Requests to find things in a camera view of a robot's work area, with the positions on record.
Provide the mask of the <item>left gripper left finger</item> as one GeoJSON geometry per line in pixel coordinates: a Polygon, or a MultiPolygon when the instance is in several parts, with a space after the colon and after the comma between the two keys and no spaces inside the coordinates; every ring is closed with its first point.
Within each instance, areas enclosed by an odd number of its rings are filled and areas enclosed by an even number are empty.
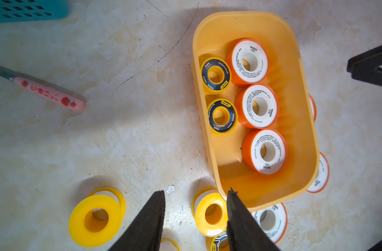
{"type": "Polygon", "coordinates": [[[156,191],[110,248],[111,251],[158,251],[165,217],[165,193],[156,191]]]}

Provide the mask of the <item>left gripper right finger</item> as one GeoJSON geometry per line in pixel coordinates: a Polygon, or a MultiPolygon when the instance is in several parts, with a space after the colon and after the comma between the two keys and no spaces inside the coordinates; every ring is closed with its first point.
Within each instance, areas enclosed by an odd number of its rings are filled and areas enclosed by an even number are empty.
{"type": "Polygon", "coordinates": [[[226,232],[231,251],[279,250],[254,220],[238,197],[238,193],[232,189],[228,192],[226,207],[228,212],[226,232]]]}

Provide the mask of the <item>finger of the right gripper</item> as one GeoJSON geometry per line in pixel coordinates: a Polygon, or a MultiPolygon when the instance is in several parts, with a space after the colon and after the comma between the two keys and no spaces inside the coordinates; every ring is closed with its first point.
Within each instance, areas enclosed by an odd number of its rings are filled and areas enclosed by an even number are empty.
{"type": "Polygon", "coordinates": [[[382,87],[382,45],[349,59],[353,79],[382,87]]]}

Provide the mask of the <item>yellow black tape roll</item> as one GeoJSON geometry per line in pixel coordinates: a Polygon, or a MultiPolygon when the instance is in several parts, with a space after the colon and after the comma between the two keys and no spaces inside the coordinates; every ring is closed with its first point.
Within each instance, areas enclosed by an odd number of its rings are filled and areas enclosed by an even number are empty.
{"type": "Polygon", "coordinates": [[[223,93],[232,81],[232,73],[228,64],[218,57],[204,61],[200,68],[204,92],[208,95],[223,93]]]}
{"type": "Polygon", "coordinates": [[[215,237],[207,237],[206,247],[209,251],[230,251],[227,232],[224,231],[215,237]]]}
{"type": "Polygon", "coordinates": [[[238,121],[238,112],[229,100],[219,98],[210,103],[208,118],[211,132],[216,135],[225,135],[235,129],[238,121]]]}

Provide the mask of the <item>orange white sealing tape roll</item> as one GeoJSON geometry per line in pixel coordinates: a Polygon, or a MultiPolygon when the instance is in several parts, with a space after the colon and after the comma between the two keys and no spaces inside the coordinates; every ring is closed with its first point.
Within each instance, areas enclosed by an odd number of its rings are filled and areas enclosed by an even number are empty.
{"type": "Polygon", "coordinates": [[[312,110],[312,114],[313,114],[313,120],[316,121],[316,117],[317,117],[316,104],[315,104],[313,97],[310,94],[309,94],[309,99],[310,99],[311,110],[312,110]]]}
{"type": "Polygon", "coordinates": [[[252,129],[272,126],[279,114],[275,92],[267,85],[254,84],[239,93],[235,99],[238,121],[252,129]]]}
{"type": "Polygon", "coordinates": [[[288,224],[287,210],[283,203],[252,212],[252,216],[272,242],[276,244],[283,238],[288,224]]]}
{"type": "Polygon", "coordinates": [[[240,40],[225,61],[232,73],[232,83],[239,87],[263,80],[269,66],[264,48],[253,39],[240,40]]]}
{"type": "Polygon", "coordinates": [[[242,142],[242,158],[247,166],[264,175],[278,172],[285,164],[287,144],[276,130],[255,130],[242,142]]]}
{"type": "Polygon", "coordinates": [[[320,158],[319,158],[319,170],[318,174],[314,180],[314,182],[311,184],[311,186],[308,188],[308,192],[310,193],[319,193],[321,192],[327,185],[330,177],[330,166],[328,163],[327,158],[325,155],[320,152],[320,158]]]}

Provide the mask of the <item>yellow plastic storage box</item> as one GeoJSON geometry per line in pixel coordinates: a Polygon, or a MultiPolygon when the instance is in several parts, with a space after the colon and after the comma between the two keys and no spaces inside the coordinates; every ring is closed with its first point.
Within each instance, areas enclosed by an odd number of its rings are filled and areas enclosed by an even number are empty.
{"type": "Polygon", "coordinates": [[[210,172],[223,198],[237,192],[249,211],[259,211],[304,193],[319,167],[319,146],[297,38],[278,15],[269,12],[218,12],[196,28],[192,43],[194,78],[200,125],[210,172]],[[215,99],[203,91],[201,64],[224,59],[243,38],[256,40],[265,50],[269,69],[263,84],[278,97],[279,116],[272,125],[285,139],[283,167],[272,175],[251,170],[242,159],[242,142],[250,129],[237,124],[229,134],[213,134],[208,106],[215,99]]]}

